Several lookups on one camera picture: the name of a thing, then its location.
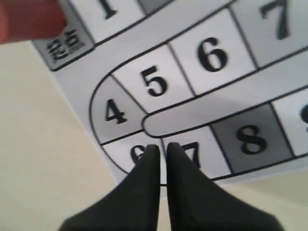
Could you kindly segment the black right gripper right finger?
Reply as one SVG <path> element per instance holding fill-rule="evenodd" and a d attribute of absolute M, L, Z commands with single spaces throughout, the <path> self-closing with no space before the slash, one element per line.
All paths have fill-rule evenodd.
<path fill-rule="evenodd" d="M 282 231 L 278 219 L 210 180 L 176 142 L 167 146 L 167 200 L 173 231 Z"/>

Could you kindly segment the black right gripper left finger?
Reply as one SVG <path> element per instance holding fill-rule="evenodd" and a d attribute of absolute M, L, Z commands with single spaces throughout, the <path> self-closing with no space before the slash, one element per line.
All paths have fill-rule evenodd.
<path fill-rule="evenodd" d="M 160 201 L 160 151 L 147 145 L 125 179 L 104 198 L 67 218 L 61 231 L 155 231 Z"/>

